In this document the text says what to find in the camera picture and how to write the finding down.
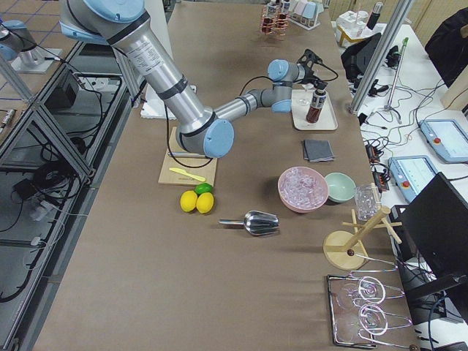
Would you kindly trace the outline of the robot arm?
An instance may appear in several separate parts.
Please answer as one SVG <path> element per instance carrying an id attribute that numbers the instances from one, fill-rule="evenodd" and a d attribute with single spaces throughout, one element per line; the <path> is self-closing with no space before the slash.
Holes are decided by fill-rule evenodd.
<path id="1" fill-rule="evenodd" d="M 182 149 L 209 158 L 226 155 L 233 146 L 232 122 L 252 111 L 269 107 L 287 113 L 292 106 L 293 84 L 327 83 L 314 75 L 310 50 L 299 61 L 273 60 L 270 89 L 252 89 L 216 108 L 205 106 L 190 88 L 151 29 L 144 1 L 61 1 L 62 33 L 77 41 L 109 45 L 121 51 L 178 119 L 176 140 Z"/>

